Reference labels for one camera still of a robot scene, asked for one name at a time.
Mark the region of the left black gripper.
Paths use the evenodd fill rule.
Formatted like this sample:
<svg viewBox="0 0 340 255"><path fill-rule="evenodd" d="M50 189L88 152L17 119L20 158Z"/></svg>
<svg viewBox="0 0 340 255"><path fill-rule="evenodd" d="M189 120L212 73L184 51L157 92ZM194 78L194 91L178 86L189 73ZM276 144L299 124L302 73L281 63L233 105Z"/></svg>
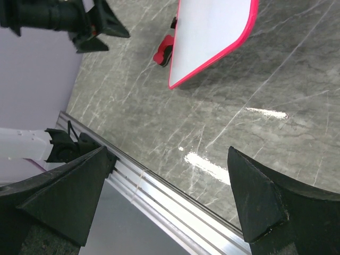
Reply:
<svg viewBox="0 0 340 255"><path fill-rule="evenodd" d="M85 3L89 1L1 1L1 27L19 37L22 28L69 32L77 53L109 51L96 37L101 33L130 38L107 1L93 1L91 10Z"/></svg>

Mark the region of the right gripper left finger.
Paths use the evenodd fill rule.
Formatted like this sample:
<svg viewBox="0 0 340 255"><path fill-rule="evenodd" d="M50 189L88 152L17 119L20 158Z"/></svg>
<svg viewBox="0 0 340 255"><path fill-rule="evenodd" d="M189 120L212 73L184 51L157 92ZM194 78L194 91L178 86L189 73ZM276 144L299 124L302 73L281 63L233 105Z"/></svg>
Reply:
<svg viewBox="0 0 340 255"><path fill-rule="evenodd" d="M107 148L1 187L1 254L78 254L104 180Z"/></svg>

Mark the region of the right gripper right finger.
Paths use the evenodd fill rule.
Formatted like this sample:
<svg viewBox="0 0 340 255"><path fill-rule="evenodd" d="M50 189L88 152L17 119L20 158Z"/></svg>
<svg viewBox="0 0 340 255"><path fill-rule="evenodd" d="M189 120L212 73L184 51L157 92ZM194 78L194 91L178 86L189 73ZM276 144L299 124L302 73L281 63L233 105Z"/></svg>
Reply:
<svg viewBox="0 0 340 255"><path fill-rule="evenodd" d="M339 254L339 194L266 167L234 147L229 179L252 254Z"/></svg>

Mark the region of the red and black eraser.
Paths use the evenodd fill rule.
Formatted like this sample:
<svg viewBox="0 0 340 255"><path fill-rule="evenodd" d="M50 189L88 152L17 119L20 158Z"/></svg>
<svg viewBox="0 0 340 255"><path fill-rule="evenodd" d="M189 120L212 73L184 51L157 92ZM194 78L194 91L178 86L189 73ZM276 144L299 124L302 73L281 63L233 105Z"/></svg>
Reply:
<svg viewBox="0 0 340 255"><path fill-rule="evenodd" d="M166 35L163 41L160 43L157 52L154 54L153 60L161 67L165 67L172 57L173 46L174 37L171 35Z"/></svg>

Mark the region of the white board with pink frame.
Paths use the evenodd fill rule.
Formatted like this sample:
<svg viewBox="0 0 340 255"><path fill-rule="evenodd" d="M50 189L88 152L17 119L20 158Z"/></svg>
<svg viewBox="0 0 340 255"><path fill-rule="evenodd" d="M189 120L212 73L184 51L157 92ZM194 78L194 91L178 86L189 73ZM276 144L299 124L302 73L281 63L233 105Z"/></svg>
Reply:
<svg viewBox="0 0 340 255"><path fill-rule="evenodd" d="M258 8L257 0L179 1L168 87L178 87L239 48Z"/></svg>

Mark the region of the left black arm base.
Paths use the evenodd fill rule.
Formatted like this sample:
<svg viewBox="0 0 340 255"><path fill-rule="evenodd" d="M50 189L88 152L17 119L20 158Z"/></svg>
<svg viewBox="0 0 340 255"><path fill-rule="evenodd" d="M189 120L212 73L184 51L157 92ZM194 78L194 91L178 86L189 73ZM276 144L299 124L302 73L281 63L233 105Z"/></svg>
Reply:
<svg viewBox="0 0 340 255"><path fill-rule="evenodd" d="M57 182L67 179L69 182L103 183L114 168L117 156L109 151L107 146L100 144L87 133L76 134L71 122L68 122L68 130L48 129L52 136L52 153L48 157L49 163L63 163L42 174L49 182Z"/></svg>

